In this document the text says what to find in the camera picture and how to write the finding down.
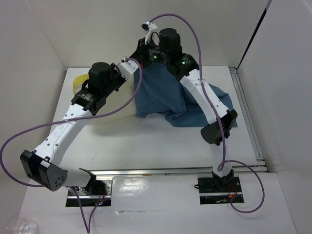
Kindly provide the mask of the cream yellow foam pillow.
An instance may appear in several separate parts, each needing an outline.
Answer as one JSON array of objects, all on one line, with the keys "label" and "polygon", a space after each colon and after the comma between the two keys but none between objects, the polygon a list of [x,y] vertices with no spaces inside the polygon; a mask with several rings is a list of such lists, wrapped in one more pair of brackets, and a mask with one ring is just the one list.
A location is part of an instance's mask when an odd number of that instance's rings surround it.
[{"label": "cream yellow foam pillow", "polygon": [[[88,75],[83,74],[76,77],[73,81],[73,93],[76,94],[82,89],[82,84],[87,80]],[[131,76],[126,82],[119,88],[119,91],[113,91],[106,99],[106,104],[98,111],[98,115],[110,113],[117,108],[121,107],[128,101],[134,94],[134,76]],[[127,106],[122,110],[112,115],[95,118],[88,122],[90,126],[101,126],[107,125],[113,121],[117,121],[126,117],[133,116],[137,113],[135,106],[135,100],[133,99]]]}]

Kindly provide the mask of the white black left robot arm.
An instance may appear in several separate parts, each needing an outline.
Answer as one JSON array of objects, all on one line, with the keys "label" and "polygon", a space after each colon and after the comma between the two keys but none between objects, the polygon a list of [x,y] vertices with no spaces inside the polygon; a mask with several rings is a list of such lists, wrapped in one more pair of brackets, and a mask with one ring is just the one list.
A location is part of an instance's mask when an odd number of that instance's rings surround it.
[{"label": "white black left robot arm", "polygon": [[100,117],[98,111],[106,104],[107,97],[141,70],[138,61],[124,58],[118,65],[97,62],[87,74],[79,76],[77,79],[81,89],[75,93],[63,119],[55,123],[54,130],[33,151],[24,150],[20,155],[26,175],[38,186],[52,192],[61,187],[77,186],[89,195],[97,187],[103,186],[91,171],[83,168],[63,169],[60,163],[89,120]]}]

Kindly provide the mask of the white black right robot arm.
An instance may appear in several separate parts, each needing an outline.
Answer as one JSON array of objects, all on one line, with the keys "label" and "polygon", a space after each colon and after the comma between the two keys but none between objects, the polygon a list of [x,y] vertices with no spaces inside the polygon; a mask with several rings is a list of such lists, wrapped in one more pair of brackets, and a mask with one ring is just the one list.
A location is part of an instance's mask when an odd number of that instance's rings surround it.
[{"label": "white black right robot arm", "polygon": [[152,62],[164,64],[169,73],[189,91],[208,122],[200,133],[214,154],[213,186],[218,191],[224,191],[234,177],[232,166],[226,161],[226,139],[236,121],[237,112],[230,110],[217,97],[203,78],[201,67],[193,56],[183,53],[180,34],[175,29],[162,29],[158,34],[159,43],[155,44],[153,34],[157,27],[151,22],[144,23],[142,27],[146,36],[138,41],[135,52],[121,61],[118,70],[125,79],[129,79],[137,70]]}]

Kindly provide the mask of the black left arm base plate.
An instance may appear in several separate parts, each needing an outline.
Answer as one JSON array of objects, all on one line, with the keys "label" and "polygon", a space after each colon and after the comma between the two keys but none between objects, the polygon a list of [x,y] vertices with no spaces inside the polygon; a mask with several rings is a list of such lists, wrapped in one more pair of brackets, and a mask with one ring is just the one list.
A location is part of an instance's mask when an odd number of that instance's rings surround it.
[{"label": "black left arm base plate", "polygon": [[82,207],[95,207],[96,205],[100,207],[111,206],[113,178],[104,177],[104,179],[100,181],[101,183],[98,183],[98,185],[91,190],[86,190],[78,186],[75,187]]}]

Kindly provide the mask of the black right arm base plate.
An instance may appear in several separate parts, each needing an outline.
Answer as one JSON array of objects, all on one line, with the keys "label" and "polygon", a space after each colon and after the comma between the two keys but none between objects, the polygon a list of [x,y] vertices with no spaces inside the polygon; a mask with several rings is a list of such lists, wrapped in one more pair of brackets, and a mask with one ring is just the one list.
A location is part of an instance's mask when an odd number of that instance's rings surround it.
[{"label": "black right arm base plate", "polygon": [[227,185],[218,188],[212,177],[198,178],[194,186],[199,191],[200,204],[228,204],[231,199],[233,203],[244,203],[242,188],[238,177],[234,177]]}]

